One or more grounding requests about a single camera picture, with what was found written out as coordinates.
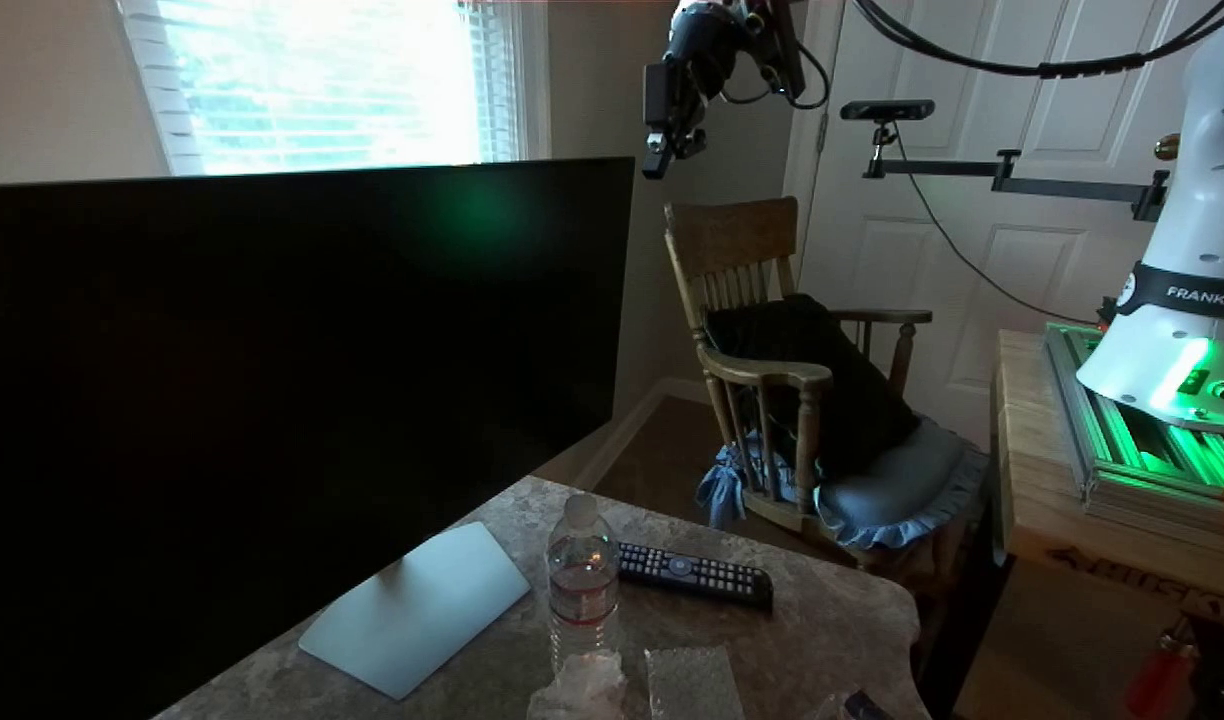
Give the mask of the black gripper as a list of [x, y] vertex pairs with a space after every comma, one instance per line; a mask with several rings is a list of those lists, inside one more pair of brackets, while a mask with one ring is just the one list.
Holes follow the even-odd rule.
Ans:
[[[664, 56], [684, 66], [703, 96], [718, 96], [736, 56], [750, 53], [771, 91], [789, 90], [789, 5], [783, 0], [678, 0]], [[703, 149], [703, 96], [684, 85], [673, 140], [673, 66], [646, 66], [646, 177], [659, 180], [673, 161]]]

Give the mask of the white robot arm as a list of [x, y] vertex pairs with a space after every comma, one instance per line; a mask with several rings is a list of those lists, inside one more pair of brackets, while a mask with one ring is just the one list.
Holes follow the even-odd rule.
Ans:
[[[1077, 385], [1165, 426], [1224, 431], [1224, 0], [1158, 48], [1043, 66], [959, 56], [876, 0], [857, 5], [898, 48], [996, 76], [1082, 82], [1187, 53], [1177, 164], [1151, 185], [1018, 180], [1007, 161], [873, 158], [867, 171], [988, 177], [996, 192], [1144, 203], [1151, 235], [1113, 300], [1100, 345], [1077, 370]], [[752, 56], [763, 90], [794, 110], [799, 110], [804, 68], [820, 68], [794, 28], [789, 0], [678, 0], [664, 53], [646, 68], [646, 171], [653, 180], [703, 149], [703, 114], [725, 91], [736, 56]]]

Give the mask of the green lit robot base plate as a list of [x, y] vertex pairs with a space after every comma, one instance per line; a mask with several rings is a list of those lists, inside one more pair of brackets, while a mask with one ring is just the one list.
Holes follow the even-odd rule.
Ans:
[[1048, 324], [1043, 358], [1077, 448], [1085, 491], [1128, 488], [1193, 505], [1224, 505], [1224, 435], [1165, 426], [1128, 406], [1104, 402], [1077, 380], [1096, 347], [1082, 324]]

